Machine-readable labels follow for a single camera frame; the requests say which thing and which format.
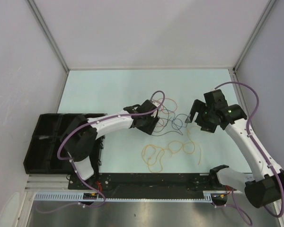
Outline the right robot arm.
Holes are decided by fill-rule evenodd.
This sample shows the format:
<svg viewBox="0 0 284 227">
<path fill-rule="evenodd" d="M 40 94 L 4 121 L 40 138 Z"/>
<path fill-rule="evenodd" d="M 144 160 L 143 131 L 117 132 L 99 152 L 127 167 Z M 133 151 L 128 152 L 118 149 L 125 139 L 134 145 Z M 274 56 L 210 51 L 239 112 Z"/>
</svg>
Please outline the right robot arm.
<svg viewBox="0 0 284 227">
<path fill-rule="evenodd" d="M 204 98 L 204 102 L 198 99 L 193 102 L 186 122 L 195 122 L 202 131 L 209 133 L 220 126 L 236 143 L 252 172 L 248 175 L 220 165 L 210 170 L 209 185 L 215 190 L 227 185 L 244 192 L 255 208 L 284 197 L 284 170 L 247 126 L 243 109 L 238 104 L 228 105 L 219 89 L 205 93 Z"/>
</svg>

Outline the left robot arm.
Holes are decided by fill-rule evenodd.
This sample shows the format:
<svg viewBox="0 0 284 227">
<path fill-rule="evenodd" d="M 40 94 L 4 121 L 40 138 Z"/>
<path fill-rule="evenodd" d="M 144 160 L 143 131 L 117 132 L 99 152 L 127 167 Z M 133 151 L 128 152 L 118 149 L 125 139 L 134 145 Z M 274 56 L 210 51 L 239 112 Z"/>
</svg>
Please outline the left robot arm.
<svg viewBox="0 0 284 227">
<path fill-rule="evenodd" d="M 106 134 L 123 129 L 136 128 L 151 135 L 159 121 L 158 111 L 161 104 L 147 99 L 142 105 L 132 105 L 122 111 L 98 118 L 78 115 L 70 123 L 60 138 L 57 157 L 68 159 L 76 173 L 79 184 L 90 189 L 94 186 L 98 175 L 98 154 L 94 151 L 97 140 Z"/>
</svg>

